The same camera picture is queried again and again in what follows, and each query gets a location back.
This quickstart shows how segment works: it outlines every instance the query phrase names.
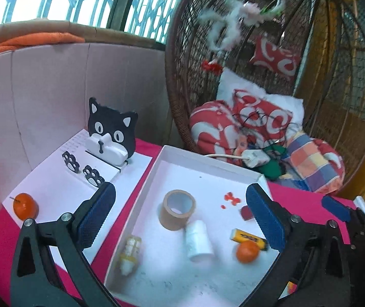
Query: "orange ball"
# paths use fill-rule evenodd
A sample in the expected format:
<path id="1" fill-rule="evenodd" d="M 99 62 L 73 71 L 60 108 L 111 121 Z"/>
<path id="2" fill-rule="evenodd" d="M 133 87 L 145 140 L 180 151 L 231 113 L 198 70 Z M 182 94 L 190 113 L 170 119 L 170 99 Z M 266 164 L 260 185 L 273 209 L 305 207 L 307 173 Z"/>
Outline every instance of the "orange ball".
<path id="1" fill-rule="evenodd" d="M 35 219 L 39 212 L 39 206 L 32 196 L 20 193 L 13 199 L 13 211 L 20 220 Z"/>
<path id="2" fill-rule="evenodd" d="M 255 242 L 251 240 L 244 241 L 237 248 L 237 259 L 241 263 L 252 262 L 258 257 L 259 251 L 260 249 Z"/>

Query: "brown packing tape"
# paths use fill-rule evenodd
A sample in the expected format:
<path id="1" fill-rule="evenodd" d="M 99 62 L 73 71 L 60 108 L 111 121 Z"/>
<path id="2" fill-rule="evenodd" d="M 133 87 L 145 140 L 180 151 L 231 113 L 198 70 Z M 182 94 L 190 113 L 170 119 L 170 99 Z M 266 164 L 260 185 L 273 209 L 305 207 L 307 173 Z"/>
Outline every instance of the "brown packing tape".
<path id="1" fill-rule="evenodd" d="M 195 199 L 190 193 L 184 190 L 171 190 L 164 197 L 159 213 L 159 222 L 170 231 L 178 231 L 185 227 L 195 210 L 195 206 Z"/>

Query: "rattan chair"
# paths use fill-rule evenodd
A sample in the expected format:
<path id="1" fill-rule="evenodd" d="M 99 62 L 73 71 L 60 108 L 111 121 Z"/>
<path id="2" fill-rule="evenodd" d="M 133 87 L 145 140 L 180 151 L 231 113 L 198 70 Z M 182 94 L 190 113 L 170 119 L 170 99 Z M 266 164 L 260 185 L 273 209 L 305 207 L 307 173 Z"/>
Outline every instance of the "rattan chair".
<path id="1" fill-rule="evenodd" d="M 245 0 L 270 8 L 275 0 Z M 216 98 L 219 77 L 201 69 L 214 54 L 207 46 L 210 26 L 199 12 L 227 13 L 224 0 L 181 0 L 170 24 L 166 46 L 166 81 L 174 121 L 186 149 L 199 152 L 189 130 L 195 107 Z M 241 25 L 242 41 L 224 65 L 268 93 L 304 100 L 303 128 L 331 144 L 346 166 L 345 185 L 365 157 L 365 34 L 343 0 L 286 0 L 281 16 L 260 27 Z M 261 66 L 249 65 L 253 39 L 263 34 L 302 56 L 294 81 Z"/>

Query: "red tablecloth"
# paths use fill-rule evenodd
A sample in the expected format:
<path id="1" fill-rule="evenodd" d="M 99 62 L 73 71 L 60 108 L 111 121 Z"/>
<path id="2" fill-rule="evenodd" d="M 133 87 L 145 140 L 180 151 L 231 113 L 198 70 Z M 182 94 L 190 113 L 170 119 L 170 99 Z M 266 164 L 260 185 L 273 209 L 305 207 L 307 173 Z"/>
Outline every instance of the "red tablecloth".
<path id="1" fill-rule="evenodd" d="M 148 172 L 150 171 L 156 157 L 161 150 L 160 146 L 146 143 L 141 140 L 137 140 L 136 146 L 137 152 L 143 155 L 151 156 L 153 159 L 151 160 L 146 172 L 131 194 L 126 205 L 120 212 L 120 215 L 118 216 L 94 261 L 92 262 L 92 269 L 102 282 L 104 281 L 110 258 L 120 237 L 122 228 L 126 223 L 127 217 L 139 191 L 141 190 Z M 322 208 L 320 201 L 323 195 L 321 194 L 286 188 L 274 183 L 269 183 L 269 188 L 271 189 L 271 194 L 275 201 L 279 202 L 283 207 L 288 209 L 290 213 L 300 215 L 304 221 L 324 224 L 329 219 L 337 220 L 331 213 Z M 356 208 L 352 201 L 340 201 L 351 208 Z M 346 226 L 339 220 L 337 221 L 341 227 L 345 243 L 348 243 L 349 239 Z M 19 228 L 16 226 L 14 220 L 9 216 L 8 212 L 2 208 L 0 210 L 0 296 L 7 304 L 10 304 L 10 271 L 18 236 Z M 80 297 L 67 272 L 60 267 L 58 267 L 58 272 L 68 293 Z"/>

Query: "orange blanket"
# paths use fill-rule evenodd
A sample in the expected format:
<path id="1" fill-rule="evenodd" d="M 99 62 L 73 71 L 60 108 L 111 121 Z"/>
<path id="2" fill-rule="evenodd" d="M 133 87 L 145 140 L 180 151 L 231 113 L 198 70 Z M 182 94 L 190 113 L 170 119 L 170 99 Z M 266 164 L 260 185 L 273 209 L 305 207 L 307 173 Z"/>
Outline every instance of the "orange blanket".
<path id="1" fill-rule="evenodd" d="M 16 49 L 29 46 L 81 42 L 85 42 L 85 39 L 67 32 L 39 32 L 37 34 L 27 34 L 1 42 L 0 53 L 5 51 L 14 51 Z"/>

